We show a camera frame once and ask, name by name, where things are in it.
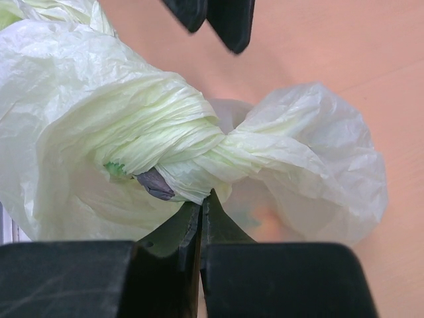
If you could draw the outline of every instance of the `black robotic claw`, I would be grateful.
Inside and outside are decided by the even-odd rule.
[[[255,243],[215,192],[138,242],[0,248],[0,317],[377,317],[346,247]]]
[[[254,0],[162,0],[190,32],[199,30],[205,20],[224,45],[240,54],[250,42]]]

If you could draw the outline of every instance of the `white plastic bag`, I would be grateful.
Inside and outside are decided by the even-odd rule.
[[[221,130],[202,94],[125,46],[96,1],[6,2],[22,20],[0,31],[0,201],[31,239],[140,239],[212,188],[245,228],[263,201],[306,240],[352,244],[380,221],[382,157],[321,84],[253,109],[214,102]],[[153,167],[174,202],[131,179]]]

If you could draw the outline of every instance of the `crumpled plastic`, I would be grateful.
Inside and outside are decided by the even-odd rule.
[[[212,107],[123,44],[96,1],[0,0],[0,13],[0,201],[32,240],[138,240],[211,189],[239,210],[246,182],[303,240],[354,244],[380,222],[383,158],[322,84]],[[151,168],[172,202],[131,178]]]

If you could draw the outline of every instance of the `table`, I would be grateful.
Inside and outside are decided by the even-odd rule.
[[[390,206],[354,249],[381,317],[424,316],[424,2],[256,2],[250,46],[229,54],[208,25],[194,36],[160,1],[102,0],[121,39],[206,97],[256,103],[319,80],[357,107],[387,165]],[[267,217],[258,240],[277,240]]]

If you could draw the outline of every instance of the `twisted plastic bag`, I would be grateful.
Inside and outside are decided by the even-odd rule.
[[[0,0],[0,21],[0,201],[31,239],[140,239],[213,188],[248,201],[231,184],[249,178],[306,240],[352,244],[380,221],[384,161],[358,111],[320,83],[242,115],[217,104],[220,122],[123,44],[96,1]],[[151,168],[173,202],[131,178]]]

